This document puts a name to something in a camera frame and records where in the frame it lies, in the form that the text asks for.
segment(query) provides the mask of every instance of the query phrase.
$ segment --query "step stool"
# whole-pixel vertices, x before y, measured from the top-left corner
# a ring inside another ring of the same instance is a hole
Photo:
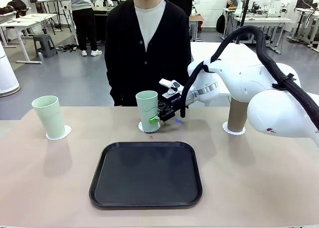
[[[48,34],[36,35],[33,37],[34,48],[36,52],[36,56],[38,57],[38,53],[41,52],[45,57],[53,57],[54,54],[58,54],[55,49],[52,38]],[[40,42],[41,48],[36,47],[36,42]]]

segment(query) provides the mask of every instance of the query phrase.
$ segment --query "tray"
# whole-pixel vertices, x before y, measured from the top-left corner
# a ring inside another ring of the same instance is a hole
[[[183,142],[119,142],[101,155],[89,196],[101,208],[178,208],[202,195],[196,156]]]

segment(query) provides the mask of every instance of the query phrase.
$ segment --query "cup rim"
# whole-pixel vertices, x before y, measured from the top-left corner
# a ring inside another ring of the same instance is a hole
[[[46,106],[34,106],[34,102],[36,102],[37,100],[41,99],[41,98],[44,98],[44,97],[53,97],[53,98],[56,98],[55,102],[51,103],[50,105],[46,105]],[[34,108],[45,108],[45,107],[50,107],[50,106],[53,106],[54,104],[56,104],[57,102],[59,102],[59,98],[57,96],[52,96],[52,95],[49,95],[49,96],[42,96],[42,97],[38,97],[36,99],[34,99],[31,103],[32,107]]]
[[[141,93],[144,93],[144,92],[154,92],[156,95],[153,96],[153,97],[149,97],[149,98],[139,98],[138,95],[141,94]],[[158,96],[159,94],[155,91],[152,91],[152,90],[147,90],[147,91],[142,91],[142,92],[139,92],[138,94],[136,94],[136,99],[139,99],[139,100],[150,100],[150,99],[154,99]]]

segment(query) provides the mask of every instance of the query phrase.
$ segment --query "black pants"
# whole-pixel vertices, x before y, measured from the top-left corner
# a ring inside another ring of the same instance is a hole
[[[96,28],[95,28],[95,18],[93,14],[93,9],[85,8],[80,10],[75,10],[72,12],[73,21],[76,25],[76,32],[79,41],[79,48],[84,51],[87,50],[86,39],[90,41],[91,50],[95,51],[98,49],[96,44]]]

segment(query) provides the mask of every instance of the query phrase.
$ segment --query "computer monitor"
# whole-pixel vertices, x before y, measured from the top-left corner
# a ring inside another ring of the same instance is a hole
[[[296,8],[312,8],[314,0],[298,0]]]

